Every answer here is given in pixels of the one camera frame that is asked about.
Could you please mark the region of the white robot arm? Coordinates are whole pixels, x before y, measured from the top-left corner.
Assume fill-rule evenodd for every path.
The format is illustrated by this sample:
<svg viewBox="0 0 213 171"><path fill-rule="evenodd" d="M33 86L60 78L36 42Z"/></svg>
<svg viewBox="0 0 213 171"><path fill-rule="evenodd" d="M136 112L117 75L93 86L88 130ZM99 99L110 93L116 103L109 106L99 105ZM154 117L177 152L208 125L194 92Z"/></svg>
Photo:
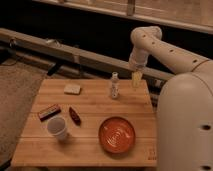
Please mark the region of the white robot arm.
<svg viewBox="0 0 213 171"><path fill-rule="evenodd" d="M175 75L157 106L157 171L213 171L213 60L162 40L158 26L131 32L130 68L149 56Z"/></svg>

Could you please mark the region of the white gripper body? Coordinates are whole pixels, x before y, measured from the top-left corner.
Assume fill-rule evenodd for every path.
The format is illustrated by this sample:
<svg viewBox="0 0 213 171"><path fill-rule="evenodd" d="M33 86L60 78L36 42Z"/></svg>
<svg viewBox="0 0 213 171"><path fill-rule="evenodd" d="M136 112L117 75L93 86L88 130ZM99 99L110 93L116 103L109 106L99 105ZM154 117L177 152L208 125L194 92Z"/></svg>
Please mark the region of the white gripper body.
<svg viewBox="0 0 213 171"><path fill-rule="evenodd" d="M129 57L129 67L132 71L142 70L146 66L146 52L133 50Z"/></svg>

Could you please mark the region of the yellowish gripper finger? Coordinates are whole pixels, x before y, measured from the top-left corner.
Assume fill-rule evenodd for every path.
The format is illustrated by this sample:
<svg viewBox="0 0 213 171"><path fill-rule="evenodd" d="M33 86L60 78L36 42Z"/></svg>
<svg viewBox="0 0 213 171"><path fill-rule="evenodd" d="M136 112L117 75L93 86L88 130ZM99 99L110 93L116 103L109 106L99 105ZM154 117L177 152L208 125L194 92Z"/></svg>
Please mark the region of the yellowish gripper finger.
<svg viewBox="0 0 213 171"><path fill-rule="evenodd" d="M138 71L138 87L140 87L142 76L143 76L142 71Z"/></svg>
<svg viewBox="0 0 213 171"><path fill-rule="evenodd" d="M137 72L136 71L132 72L132 86L134 88L137 87Z"/></svg>

